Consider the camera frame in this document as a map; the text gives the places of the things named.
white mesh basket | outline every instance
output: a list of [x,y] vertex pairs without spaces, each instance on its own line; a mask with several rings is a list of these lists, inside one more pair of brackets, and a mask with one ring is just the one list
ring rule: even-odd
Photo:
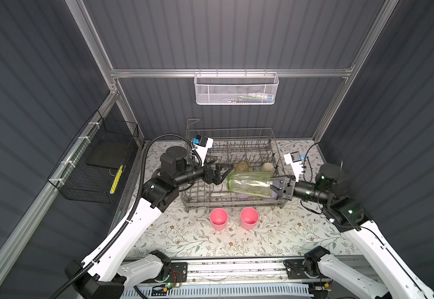
[[199,105],[272,105],[277,94],[276,73],[203,76],[196,73],[196,103]]

gray corrugated wall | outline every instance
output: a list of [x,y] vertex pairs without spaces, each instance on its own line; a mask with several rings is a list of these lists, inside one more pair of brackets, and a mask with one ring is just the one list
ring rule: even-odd
[[0,1],[0,248],[107,94],[63,1]]
[[276,137],[312,137],[341,79],[282,78],[273,105],[197,105],[191,78],[120,79],[146,139],[195,128],[270,127]]
[[[123,120],[116,105],[110,118]],[[49,298],[67,280],[64,268],[82,260],[107,236],[119,202],[54,200],[0,287],[0,299]],[[59,298],[75,299],[73,288]]]
[[[86,0],[116,69],[332,69],[352,63],[382,0]],[[312,137],[341,80],[281,78],[274,105],[201,106],[191,79],[121,79],[146,139],[273,127]]]
[[350,66],[382,0],[86,0],[116,69]]
[[400,0],[323,140],[343,153],[350,194],[434,289],[434,1]]

black cable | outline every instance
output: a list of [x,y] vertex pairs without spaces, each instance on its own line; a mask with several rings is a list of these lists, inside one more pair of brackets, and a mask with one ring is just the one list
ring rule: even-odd
[[317,211],[315,211],[315,210],[312,210],[311,208],[307,208],[306,206],[304,206],[304,204],[302,203],[302,200],[300,200],[300,205],[302,206],[302,207],[304,207],[307,211],[309,211],[309,212],[312,212],[312,213],[315,213],[315,214],[318,214],[318,215],[321,215],[322,214],[322,212],[317,212]]
[[185,189],[179,189],[179,193],[181,193],[181,192],[183,192],[183,191],[186,191],[186,190],[189,190],[190,188],[192,188],[193,185],[194,185],[194,183],[191,183],[191,184],[189,185],[189,187],[187,187],[187,188],[185,188]]
[[337,179],[338,179],[338,176],[340,175],[341,169],[343,168],[343,156],[342,156],[341,152],[338,150],[338,147],[337,147],[336,145],[334,145],[333,143],[327,142],[327,141],[319,141],[319,142],[315,142],[314,144],[312,144],[312,145],[308,148],[307,153],[305,154],[305,157],[307,157],[308,152],[310,151],[310,149],[311,149],[312,147],[314,147],[314,146],[316,146],[317,144],[320,144],[320,143],[324,143],[324,144],[331,145],[331,146],[335,147],[335,149],[337,150],[337,152],[338,152],[338,154],[339,154],[339,156],[340,156],[340,161],[341,161],[341,162],[340,162],[340,170],[338,171],[338,175],[337,175]]
[[145,170],[146,170],[146,160],[147,160],[147,153],[149,152],[150,146],[159,138],[162,137],[166,137],[166,136],[173,136],[173,137],[178,137],[182,140],[184,140],[189,146],[190,148],[195,151],[197,159],[199,160],[199,165],[202,165],[202,159],[200,158],[200,156],[197,154],[196,149],[194,148],[193,143],[191,143],[189,140],[185,139],[184,137],[177,135],[177,134],[162,134],[159,135],[157,137],[155,137],[153,140],[151,140],[146,148],[144,149],[144,153],[142,155],[142,164],[141,164],[141,177],[139,180],[139,189],[137,191],[137,197],[136,200],[134,201],[134,204],[132,205],[131,211],[127,217],[127,221],[125,221],[121,227],[119,228],[119,230],[116,232],[116,234],[111,238],[111,240],[109,240],[109,242],[106,244],[106,246],[104,246],[104,248],[95,256],[95,258],[93,258],[92,261],[90,261],[88,263],[88,265],[82,269],[81,271],[79,271],[78,273],[76,273],[71,279],[69,279],[65,284],[63,284],[58,290],[56,290],[54,292],[54,294],[50,297],[50,299],[56,299],[59,295],[61,295],[62,292],[64,292],[70,285],[72,285],[73,283],[75,283],[79,278],[81,278],[85,273],[88,272],[88,270],[94,266],[94,264],[97,264],[100,260],[101,257],[103,257],[103,255],[107,252],[107,250],[112,246],[112,244],[114,244],[114,242],[116,242],[116,240],[118,239],[119,236],[121,236],[122,232],[124,231],[124,229],[127,227],[127,225],[129,224],[129,222],[132,220],[132,216],[134,216],[137,206],[139,204],[139,200],[141,199],[141,195],[142,195],[142,188],[143,188],[143,183],[144,183],[144,175],[145,175]]
[[[343,215],[346,219],[347,219],[347,221],[348,222],[350,222],[350,220],[348,220],[348,218],[347,218],[347,216],[344,214]],[[367,228],[367,227],[364,227],[364,226],[360,226],[360,225],[356,225],[356,226],[353,226],[353,225],[350,225],[350,226],[343,226],[343,225],[340,225],[340,224],[336,224],[336,223],[333,223],[334,225],[336,225],[336,226],[339,226],[339,227],[344,227],[344,228],[354,228],[354,229],[357,229],[357,228],[359,228],[359,229],[362,229],[362,228],[364,228],[364,229],[366,229],[366,230],[368,230],[369,232],[371,232],[375,237],[376,237],[376,239],[381,243],[381,245],[382,246],[384,246],[385,247],[385,249],[388,251],[388,253],[392,256],[392,258],[396,261],[396,263],[400,266],[400,268],[406,273],[406,275],[408,275],[408,277],[411,279],[411,281],[415,284],[415,286],[420,290],[420,291],[422,291],[422,289],[419,287],[419,285],[417,284],[417,282],[411,277],[411,275],[410,275],[410,273],[408,273],[406,270],[405,270],[405,268],[400,264],[400,262],[396,259],[396,257],[392,254],[392,252],[391,251],[389,251],[388,250],[388,248],[386,248],[386,246],[385,246],[385,243],[383,243],[381,240],[380,240],[380,238],[373,232],[373,230],[371,230],[371,229],[369,229],[369,228]]]
[[142,292],[137,288],[137,286],[134,286],[134,290],[136,291],[136,293],[141,296],[142,299],[148,299],[146,297],[146,295],[142,294]]
[[308,161],[308,167],[310,167],[310,182],[312,181],[312,178],[313,178],[313,170],[312,170],[312,166],[310,165],[310,159],[307,157],[307,156],[305,156],[305,158],[307,159],[307,161]]

aluminum frame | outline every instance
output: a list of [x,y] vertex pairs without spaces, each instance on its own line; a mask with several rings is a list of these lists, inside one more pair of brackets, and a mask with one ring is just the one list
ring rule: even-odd
[[[378,274],[370,266],[363,255],[337,256],[347,266],[374,279],[380,280]],[[136,261],[139,258],[126,258],[124,262]],[[229,258],[172,258],[172,262],[187,262],[187,281],[183,285],[235,284],[235,283],[268,283],[268,282],[320,282],[320,278],[288,279],[283,264],[287,259],[301,259],[303,256],[280,257],[229,257]]]
[[71,11],[72,16],[74,17],[74,20],[76,21],[77,26],[79,27],[79,30],[81,31],[82,36],[84,37],[84,40],[86,41],[87,46],[89,47],[89,50],[91,51],[91,54],[94,57],[94,60],[96,61],[97,66],[101,71],[102,76],[104,77],[104,80],[106,81],[107,86],[109,87],[109,90],[117,88],[119,94],[121,95],[121,98],[118,99],[117,104],[122,116],[124,117],[124,120],[126,122],[136,123],[138,125],[140,136],[138,145],[140,148],[142,148],[144,143],[144,135],[142,134],[141,126],[137,122],[137,118],[130,108],[129,101],[126,98],[121,85],[111,76],[110,70],[112,69],[112,63],[107,56],[104,45],[97,34],[97,31],[91,20],[91,16],[87,12],[84,2],[82,0],[65,1],[69,10]]
[[355,60],[353,60],[352,73],[348,78],[345,78],[341,82],[339,88],[337,89],[337,92],[332,99],[332,102],[325,111],[325,114],[323,115],[322,120],[320,121],[315,131],[315,134],[313,135],[313,140],[315,142],[319,142],[322,140],[325,131],[327,130],[330,122],[337,113],[337,110],[340,107],[340,104],[342,104],[343,99],[345,99],[345,96],[350,90],[350,87],[355,81],[358,73],[360,72],[363,64],[365,63],[366,58],[368,57],[371,49],[375,45],[378,36],[380,36],[380,33],[385,27],[386,22],[390,18],[394,8],[398,4],[398,1],[399,0],[385,0],[383,5],[381,6],[381,9],[376,16],[375,21],[371,25],[370,30],[362,43],[362,46],[357,52]]
[[194,78],[198,76],[263,77],[277,73],[280,78],[348,78],[351,69],[111,69],[113,78]]
[[[91,129],[96,125],[101,116],[105,117],[109,114],[112,106],[116,103],[119,95],[115,89],[113,89],[109,95],[106,97],[102,105],[99,107],[98,112],[89,120],[87,126],[82,130],[80,137],[86,137]],[[64,160],[68,160],[74,155],[74,153],[79,148],[80,144],[85,141],[85,138],[77,138],[74,145],[70,148],[69,152],[66,154]],[[61,163],[58,168],[54,171],[53,178],[59,178],[64,171],[66,165]],[[47,213],[48,209],[56,199],[58,195],[58,190],[48,181],[46,185],[41,190],[40,194],[36,197],[34,202],[31,204],[26,214],[21,218],[11,235],[8,237],[4,245],[0,249],[0,286],[1,283],[6,278],[8,272],[13,267],[17,258],[23,251],[24,247],[28,243],[29,239],[33,235],[34,231],[41,223],[44,215]]]

pink cup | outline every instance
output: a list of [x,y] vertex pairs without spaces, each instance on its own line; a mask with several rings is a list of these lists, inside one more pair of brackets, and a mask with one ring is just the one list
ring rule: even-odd
[[240,224],[245,230],[251,230],[259,221],[259,212],[254,208],[245,208],[240,213]]
[[223,230],[227,225],[228,214],[222,208],[214,209],[210,212],[210,223],[215,230]]

